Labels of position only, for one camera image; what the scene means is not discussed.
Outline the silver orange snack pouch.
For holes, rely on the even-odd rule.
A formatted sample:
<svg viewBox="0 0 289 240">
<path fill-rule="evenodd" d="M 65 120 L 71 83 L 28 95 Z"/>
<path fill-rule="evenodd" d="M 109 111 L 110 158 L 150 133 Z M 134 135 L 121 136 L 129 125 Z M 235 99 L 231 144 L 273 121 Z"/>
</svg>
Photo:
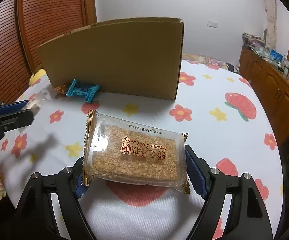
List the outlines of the silver orange snack pouch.
<svg viewBox="0 0 289 240">
<path fill-rule="evenodd" d="M 33 116 L 36 116 L 41 111 L 42 107 L 52 101 L 52 95 L 53 89 L 51 87 L 43 88 L 28 100 L 23 107 L 23 110 L 30 110 L 33 113 Z"/>
</svg>

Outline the small orange brown candy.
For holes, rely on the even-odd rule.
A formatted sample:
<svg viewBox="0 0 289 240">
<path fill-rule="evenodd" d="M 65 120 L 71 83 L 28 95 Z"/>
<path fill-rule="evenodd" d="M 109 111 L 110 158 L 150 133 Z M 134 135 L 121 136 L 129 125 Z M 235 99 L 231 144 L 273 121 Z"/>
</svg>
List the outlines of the small orange brown candy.
<svg viewBox="0 0 289 240">
<path fill-rule="evenodd" d="M 66 97 L 67 85 L 55 87 L 54 90 L 56 91 L 55 99 Z"/>
</svg>

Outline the teal candy wrapper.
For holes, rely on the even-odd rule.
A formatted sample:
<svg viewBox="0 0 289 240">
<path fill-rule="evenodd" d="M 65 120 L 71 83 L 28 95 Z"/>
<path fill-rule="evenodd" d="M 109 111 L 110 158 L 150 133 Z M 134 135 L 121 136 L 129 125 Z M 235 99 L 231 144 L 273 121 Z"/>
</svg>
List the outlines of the teal candy wrapper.
<svg viewBox="0 0 289 240">
<path fill-rule="evenodd" d="M 100 89 L 100 85 L 90 85 L 79 82 L 74 79 L 69 88 L 67 89 L 66 96 L 79 96 L 83 97 L 86 103 L 91 103 L 95 98 L 98 90 Z"/>
</svg>

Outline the sesame soft candy pack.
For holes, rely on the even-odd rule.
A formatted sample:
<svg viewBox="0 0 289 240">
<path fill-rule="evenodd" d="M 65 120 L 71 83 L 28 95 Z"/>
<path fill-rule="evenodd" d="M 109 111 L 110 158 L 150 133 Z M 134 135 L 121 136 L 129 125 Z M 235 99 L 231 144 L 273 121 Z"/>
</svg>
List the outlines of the sesame soft candy pack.
<svg viewBox="0 0 289 240">
<path fill-rule="evenodd" d="M 185 142 L 175 133 L 90 110 L 81 183 L 97 177 L 118 183 L 171 187 L 190 193 Z"/>
</svg>

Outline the yellow Pikachu plush toy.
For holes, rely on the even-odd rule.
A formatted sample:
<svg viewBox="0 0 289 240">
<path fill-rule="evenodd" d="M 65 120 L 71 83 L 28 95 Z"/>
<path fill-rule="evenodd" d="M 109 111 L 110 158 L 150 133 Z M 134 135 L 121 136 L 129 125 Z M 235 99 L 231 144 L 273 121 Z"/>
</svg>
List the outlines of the yellow Pikachu plush toy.
<svg viewBox="0 0 289 240">
<path fill-rule="evenodd" d="M 41 77 L 46 74 L 45 70 L 41 68 L 35 74 L 33 74 L 29 80 L 29 86 L 34 86 L 41 81 Z"/>
</svg>

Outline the wooden louvered wardrobe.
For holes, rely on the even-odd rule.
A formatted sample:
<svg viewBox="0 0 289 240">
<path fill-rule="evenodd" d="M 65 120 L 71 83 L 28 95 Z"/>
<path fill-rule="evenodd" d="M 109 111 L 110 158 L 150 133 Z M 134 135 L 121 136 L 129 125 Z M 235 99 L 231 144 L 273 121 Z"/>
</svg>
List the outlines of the wooden louvered wardrobe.
<svg viewBox="0 0 289 240">
<path fill-rule="evenodd" d="M 14 102 L 29 87 L 38 46 L 96 21 L 95 0 L 0 0 L 0 100 Z"/>
</svg>

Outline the wooden sideboard cabinet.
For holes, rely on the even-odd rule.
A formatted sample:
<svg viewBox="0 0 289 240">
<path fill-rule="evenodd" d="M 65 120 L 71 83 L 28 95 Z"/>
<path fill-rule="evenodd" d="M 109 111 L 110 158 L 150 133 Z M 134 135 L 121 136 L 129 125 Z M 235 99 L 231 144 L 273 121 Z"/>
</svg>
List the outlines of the wooden sideboard cabinet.
<svg viewBox="0 0 289 240">
<path fill-rule="evenodd" d="M 241 76 L 255 91 L 278 144 L 282 144 L 289 136 L 289 79 L 245 46 L 239 63 Z"/>
</svg>

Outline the brown cardboard box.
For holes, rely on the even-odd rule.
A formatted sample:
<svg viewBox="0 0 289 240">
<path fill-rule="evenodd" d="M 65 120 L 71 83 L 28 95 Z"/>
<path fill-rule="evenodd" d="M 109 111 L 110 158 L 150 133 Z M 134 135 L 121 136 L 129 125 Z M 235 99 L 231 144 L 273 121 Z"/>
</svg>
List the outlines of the brown cardboard box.
<svg viewBox="0 0 289 240">
<path fill-rule="evenodd" d="M 175 100 L 183 36 L 179 18 L 125 18 L 75 29 L 37 52 L 53 87 L 78 80 L 103 92 Z"/>
</svg>

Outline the floral bed quilt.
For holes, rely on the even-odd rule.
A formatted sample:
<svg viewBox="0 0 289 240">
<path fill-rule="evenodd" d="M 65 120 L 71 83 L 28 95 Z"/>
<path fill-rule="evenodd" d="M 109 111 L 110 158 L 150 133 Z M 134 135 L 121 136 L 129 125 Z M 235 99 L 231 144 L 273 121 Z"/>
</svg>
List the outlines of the floral bed quilt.
<svg viewBox="0 0 289 240">
<path fill-rule="evenodd" d="M 182 59 L 188 61 L 190 64 L 204 64 L 208 68 L 213 70 L 229 70 L 229 66 L 226 62 L 221 61 L 219 59 L 215 59 L 213 57 L 207 57 L 203 55 L 191 55 L 191 54 L 183 54 Z"/>
</svg>

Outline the blue box on sideboard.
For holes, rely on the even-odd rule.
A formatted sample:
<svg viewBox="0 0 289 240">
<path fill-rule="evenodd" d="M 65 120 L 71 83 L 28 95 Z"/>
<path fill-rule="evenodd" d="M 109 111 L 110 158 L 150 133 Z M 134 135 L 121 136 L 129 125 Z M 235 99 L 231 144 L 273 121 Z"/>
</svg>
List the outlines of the blue box on sideboard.
<svg viewBox="0 0 289 240">
<path fill-rule="evenodd" d="M 274 61 L 278 61 L 278 62 L 282 62 L 283 61 L 283 55 L 281 55 L 280 53 L 278 53 L 277 51 L 275 51 L 274 49 L 272 49 L 270 51 L 270 55 L 271 55 L 271 58 L 274 60 Z"/>
</svg>

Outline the beige curtain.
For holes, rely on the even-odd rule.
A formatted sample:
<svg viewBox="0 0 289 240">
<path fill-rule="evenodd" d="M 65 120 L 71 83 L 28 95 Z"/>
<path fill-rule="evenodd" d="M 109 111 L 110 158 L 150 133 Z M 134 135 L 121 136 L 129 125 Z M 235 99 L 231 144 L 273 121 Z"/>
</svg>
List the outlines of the beige curtain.
<svg viewBox="0 0 289 240">
<path fill-rule="evenodd" d="M 269 49 L 275 50 L 277 44 L 277 3 L 276 0 L 264 0 L 264 2 L 268 22 L 265 46 Z"/>
</svg>

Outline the wall switch plate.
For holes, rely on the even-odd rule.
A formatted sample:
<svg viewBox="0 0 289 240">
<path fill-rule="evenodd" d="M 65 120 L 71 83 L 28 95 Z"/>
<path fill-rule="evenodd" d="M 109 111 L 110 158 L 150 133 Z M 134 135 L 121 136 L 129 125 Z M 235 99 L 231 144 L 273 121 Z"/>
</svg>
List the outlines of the wall switch plate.
<svg viewBox="0 0 289 240">
<path fill-rule="evenodd" d="M 207 21 L 207 26 L 211 28 L 218 28 L 218 23 Z"/>
</svg>

